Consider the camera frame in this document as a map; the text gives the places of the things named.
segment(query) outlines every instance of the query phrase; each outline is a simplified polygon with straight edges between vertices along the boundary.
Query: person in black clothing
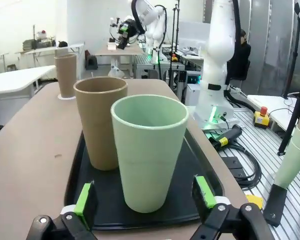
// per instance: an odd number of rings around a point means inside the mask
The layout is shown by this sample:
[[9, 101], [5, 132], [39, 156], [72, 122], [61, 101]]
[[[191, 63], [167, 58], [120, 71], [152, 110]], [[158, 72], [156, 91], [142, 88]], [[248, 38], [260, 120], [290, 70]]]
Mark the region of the person in black clothing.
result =
[[233, 56], [227, 64], [228, 78], [241, 79], [245, 77], [250, 53], [251, 46], [247, 43], [247, 34], [241, 29], [241, 46], [236, 56]]

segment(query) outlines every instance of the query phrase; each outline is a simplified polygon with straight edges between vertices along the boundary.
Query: black tray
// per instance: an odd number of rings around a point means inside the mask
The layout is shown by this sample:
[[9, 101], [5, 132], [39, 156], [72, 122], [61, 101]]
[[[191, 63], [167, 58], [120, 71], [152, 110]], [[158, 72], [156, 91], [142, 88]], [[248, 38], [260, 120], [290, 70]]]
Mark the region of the black tray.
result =
[[90, 164], [85, 139], [81, 135], [65, 194], [65, 205], [76, 204], [85, 183], [94, 180], [98, 209], [94, 230], [121, 230], [160, 227], [199, 221], [191, 196], [194, 175], [204, 176], [216, 196], [223, 196], [223, 187], [206, 156], [187, 130], [164, 205], [152, 213], [138, 213], [124, 200], [117, 168], [99, 171]]

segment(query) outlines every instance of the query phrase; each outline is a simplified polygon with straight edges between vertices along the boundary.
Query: wall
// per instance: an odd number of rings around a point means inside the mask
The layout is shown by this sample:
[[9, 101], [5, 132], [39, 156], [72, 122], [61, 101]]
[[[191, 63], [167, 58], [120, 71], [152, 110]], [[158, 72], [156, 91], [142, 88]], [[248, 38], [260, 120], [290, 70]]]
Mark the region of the wall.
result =
[[[91, 54], [99, 48], [104, 47], [110, 36], [110, 18], [125, 18], [132, 15], [131, 6], [127, 0], [85, 0], [85, 39], [86, 48]], [[167, 8], [168, 14], [168, 38], [172, 39], [173, 8], [178, 2], [176, 0], [148, 0], [153, 5], [161, 4]], [[180, 20], [202, 22], [204, 12], [204, 0], [181, 0], [180, 1]], [[98, 57], [98, 64], [109, 64], [108, 57]]]
[[[36, 31], [45, 30], [49, 36], [56, 34], [55, 0], [0, 0], [0, 54], [5, 56], [6, 65], [19, 67], [19, 54], [23, 41], [33, 37], [33, 25]], [[31, 56], [23, 63], [33, 66]], [[4, 71], [0, 60], [0, 73]]]

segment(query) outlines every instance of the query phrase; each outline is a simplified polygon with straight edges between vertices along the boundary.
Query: white coaster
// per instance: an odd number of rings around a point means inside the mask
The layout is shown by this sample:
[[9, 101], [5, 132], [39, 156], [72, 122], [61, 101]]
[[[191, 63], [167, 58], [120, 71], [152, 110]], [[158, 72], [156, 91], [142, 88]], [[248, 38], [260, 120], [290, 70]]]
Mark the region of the white coaster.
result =
[[58, 99], [60, 100], [72, 100], [72, 99], [76, 99], [76, 96], [72, 96], [72, 97], [62, 97], [61, 94], [58, 95]]

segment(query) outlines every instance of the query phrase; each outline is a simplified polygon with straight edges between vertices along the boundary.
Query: white box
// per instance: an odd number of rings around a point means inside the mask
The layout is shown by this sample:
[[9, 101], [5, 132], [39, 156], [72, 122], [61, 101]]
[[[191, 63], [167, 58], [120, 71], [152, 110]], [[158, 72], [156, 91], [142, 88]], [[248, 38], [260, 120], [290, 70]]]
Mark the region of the white box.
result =
[[185, 105], [196, 106], [199, 100], [200, 84], [188, 84], [185, 91]]

